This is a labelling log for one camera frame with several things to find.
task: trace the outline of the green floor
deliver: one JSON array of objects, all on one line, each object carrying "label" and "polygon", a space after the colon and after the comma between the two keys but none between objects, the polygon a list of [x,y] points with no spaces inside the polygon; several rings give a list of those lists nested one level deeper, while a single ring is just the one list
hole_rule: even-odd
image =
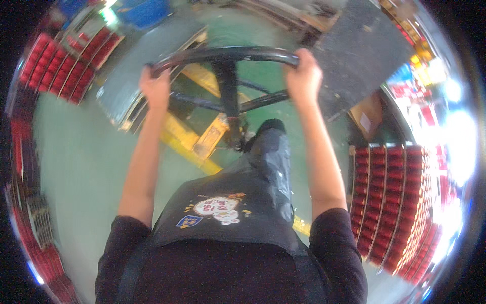
[{"label": "green floor", "polygon": [[[266,45],[293,51],[297,45],[292,33],[249,12],[216,6],[201,6],[196,12],[208,24],[210,46]],[[279,64],[244,62],[240,76],[266,86],[270,91],[284,88]],[[174,88],[187,95],[212,98],[189,79],[181,76]],[[39,98],[34,133],[38,144],[41,187],[52,209],[54,236],[66,273],[73,280],[80,298],[94,303],[97,263],[103,252],[116,215],[125,171],[137,136],[118,132],[94,100],[94,87],[80,106],[75,107],[46,94]],[[244,91],[250,98],[260,93]],[[186,123],[202,133],[215,114],[197,109]],[[290,102],[254,110],[247,115],[250,131],[256,131],[268,118],[281,119],[287,128],[292,149],[292,190],[296,214],[311,221],[307,188],[304,141],[300,123]],[[356,136],[352,120],[343,116],[328,125],[332,144],[347,183],[348,142]],[[238,154],[217,149],[212,159],[226,166]],[[204,174],[170,149],[165,149],[159,168],[154,220],[172,193],[185,181]]]}]

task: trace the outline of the person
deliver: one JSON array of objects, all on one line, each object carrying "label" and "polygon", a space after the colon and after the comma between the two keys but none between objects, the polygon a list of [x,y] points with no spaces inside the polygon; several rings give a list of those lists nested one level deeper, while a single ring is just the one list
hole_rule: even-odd
[{"label": "person", "polygon": [[292,229],[290,149],[268,120],[220,173],[184,183],[152,228],[159,132],[169,74],[140,89],[149,111],[98,264],[97,303],[365,303],[366,277],[347,212],[339,165],[318,105],[312,53],[285,69],[305,137],[312,227],[307,248]]}]

